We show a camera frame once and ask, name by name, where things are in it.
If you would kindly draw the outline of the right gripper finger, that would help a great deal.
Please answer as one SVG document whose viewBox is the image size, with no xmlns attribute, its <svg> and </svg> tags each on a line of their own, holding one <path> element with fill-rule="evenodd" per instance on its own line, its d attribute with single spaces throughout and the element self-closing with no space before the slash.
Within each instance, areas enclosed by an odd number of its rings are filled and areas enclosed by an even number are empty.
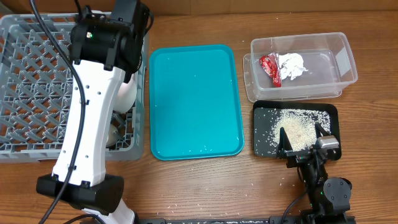
<svg viewBox="0 0 398 224">
<path fill-rule="evenodd" d="M 329 136 L 330 133 L 323 129 L 320 123 L 315 123 L 315 132 L 317 137 Z"/>
<path fill-rule="evenodd" d="M 292 146 L 290 144 L 289 138 L 285 129 L 283 127 L 279 130 L 279 145 L 277 149 L 278 153 L 288 153 L 293 152 Z"/>
</svg>

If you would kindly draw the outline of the pile of rice grains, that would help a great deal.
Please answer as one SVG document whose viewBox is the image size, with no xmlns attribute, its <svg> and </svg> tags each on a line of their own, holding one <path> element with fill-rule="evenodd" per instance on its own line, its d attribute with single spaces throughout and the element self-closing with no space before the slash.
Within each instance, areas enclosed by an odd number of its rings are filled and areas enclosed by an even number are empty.
<svg viewBox="0 0 398 224">
<path fill-rule="evenodd" d="M 330 131 L 331 118 L 326 111 L 256 108 L 254 116 L 253 150 L 261 157 L 275 157 L 280 128 L 284 128 L 292 149 L 302 151 L 315 143 L 315 124 Z"/>
</svg>

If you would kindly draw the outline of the white napkin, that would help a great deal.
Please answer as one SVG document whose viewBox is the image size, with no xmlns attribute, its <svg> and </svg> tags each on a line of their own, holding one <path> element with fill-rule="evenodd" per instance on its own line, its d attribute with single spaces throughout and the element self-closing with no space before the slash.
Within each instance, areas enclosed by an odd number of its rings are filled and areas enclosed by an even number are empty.
<svg viewBox="0 0 398 224">
<path fill-rule="evenodd" d="M 277 61 L 279 66 L 280 78 L 294 80 L 308 70 L 304 67 L 303 57 L 297 53 L 278 54 Z"/>
</svg>

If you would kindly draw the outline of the grey bowl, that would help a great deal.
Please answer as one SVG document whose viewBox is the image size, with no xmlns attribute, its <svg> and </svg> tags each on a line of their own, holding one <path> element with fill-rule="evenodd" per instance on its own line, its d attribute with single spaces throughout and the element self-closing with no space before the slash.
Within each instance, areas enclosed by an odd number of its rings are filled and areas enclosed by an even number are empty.
<svg viewBox="0 0 398 224">
<path fill-rule="evenodd" d="M 137 85 L 134 77 L 128 83 L 122 83 L 113 110 L 118 113 L 127 113 L 133 106 L 137 95 Z"/>
</svg>

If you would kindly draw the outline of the red snack wrapper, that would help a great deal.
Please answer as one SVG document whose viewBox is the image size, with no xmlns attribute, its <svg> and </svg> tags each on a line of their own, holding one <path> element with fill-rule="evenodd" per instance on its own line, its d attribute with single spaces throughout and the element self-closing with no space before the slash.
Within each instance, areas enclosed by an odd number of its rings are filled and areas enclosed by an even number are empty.
<svg viewBox="0 0 398 224">
<path fill-rule="evenodd" d="M 281 87 L 282 81 L 277 63 L 277 54 L 271 53 L 264 55 L 259 59 L 259 63 L 268 76 L 272 78 L 273 85 L 277 88 Z"/>
</svg>

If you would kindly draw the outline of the white cup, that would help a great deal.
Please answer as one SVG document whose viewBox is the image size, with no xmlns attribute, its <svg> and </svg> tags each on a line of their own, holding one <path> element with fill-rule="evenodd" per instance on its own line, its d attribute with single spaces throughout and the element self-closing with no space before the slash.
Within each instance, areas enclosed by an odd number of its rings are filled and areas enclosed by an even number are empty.
<svg viewBox="0 0 398 224">
<path fill-rule="evenodd" d="M 109 131 L 108 131 L 108 137 L 106 141 L 106 147 L 111 147 L 115 145 L 119 141 L 120 135 L 117 127 L 114 125 L 110 124 L 109 125 Z"/>
</svg>

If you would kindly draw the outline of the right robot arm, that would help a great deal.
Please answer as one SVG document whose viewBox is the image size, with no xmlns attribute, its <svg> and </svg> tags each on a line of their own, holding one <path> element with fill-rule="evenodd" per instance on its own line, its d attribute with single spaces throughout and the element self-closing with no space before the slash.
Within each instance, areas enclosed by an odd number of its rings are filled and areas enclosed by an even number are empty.
<svg viewBox="0 0 398 224">
<path fill-rule="evenodd" d="M 337 138 L 315 124 L 317 140 L 306 151 L 294 151 L 284 128 L 280 128 L 277 158 L 287 159 L 288 168 L 297 168 L 305 185 L 305 191 L 285 209 L 280 217 L 271 218 L 274 223 L 300 224 L 354 224 L 355 217 L 347 216 L 350 210 L 352 183 L 341 177 L 329 177 L 325 163 L 334 159 L 340 148 Z M 307 196 L 311 209 L 298 216 L 290 216 L 290 209 L 304 196 Z"/>
</svg>

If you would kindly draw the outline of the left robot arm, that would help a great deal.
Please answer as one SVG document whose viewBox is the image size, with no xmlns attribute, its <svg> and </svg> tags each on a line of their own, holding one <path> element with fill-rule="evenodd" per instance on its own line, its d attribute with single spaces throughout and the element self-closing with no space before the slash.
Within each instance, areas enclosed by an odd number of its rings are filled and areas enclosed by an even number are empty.
<svg viewBox="0 0 398 224">
<path fill-rule="evenodd" d="M 62 53 L 73 75 L 73 93 L 60 155 L 36 191 L 82 210 L 98 223 L 137 223 L 122 196 L 124 179 L 105 169 L 111 115 L 134 104 L 131 77 L 142 65 L 144 37 L 153 25 L 140 1 L 116 1 L 110 15 L 79 7 L 71 46 Z"/>
</svg>

